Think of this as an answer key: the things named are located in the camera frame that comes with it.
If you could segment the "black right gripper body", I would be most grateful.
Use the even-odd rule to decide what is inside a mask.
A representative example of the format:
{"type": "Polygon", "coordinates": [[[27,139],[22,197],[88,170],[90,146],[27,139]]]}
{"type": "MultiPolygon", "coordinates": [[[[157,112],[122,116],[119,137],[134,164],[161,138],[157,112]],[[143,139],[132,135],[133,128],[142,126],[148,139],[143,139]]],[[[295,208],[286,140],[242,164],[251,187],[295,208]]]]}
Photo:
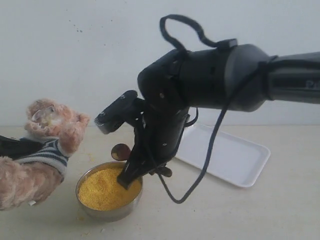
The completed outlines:
{"type": "Polygon", "coordinates": [[[184,129],[189,124],[189,107],[173,114],[158,112],[146,100],[137,98],[139,112],[134,126],[132,151],[141,151],[144,168],[163,167],[176,156],[184,129]]]}

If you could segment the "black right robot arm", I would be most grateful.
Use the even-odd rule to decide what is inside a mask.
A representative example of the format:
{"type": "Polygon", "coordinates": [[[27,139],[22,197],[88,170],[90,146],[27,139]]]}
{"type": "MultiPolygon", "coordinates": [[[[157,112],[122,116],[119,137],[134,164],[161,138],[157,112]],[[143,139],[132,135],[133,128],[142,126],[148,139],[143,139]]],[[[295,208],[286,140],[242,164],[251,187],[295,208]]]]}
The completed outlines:
{"type": "Polygon", "coordinates": [[[115,128],[134,128],[134,145],[117,177],[128,189],[146,174],[169,176],[166,167],[177,153],[189,109],[253,112],[265,101],[320,102],[320,55],[317,52],[269,56],[245,44],[229,49],[172,50],[146,67],[137,78],[139,92],[117,100],[115,128]]]}

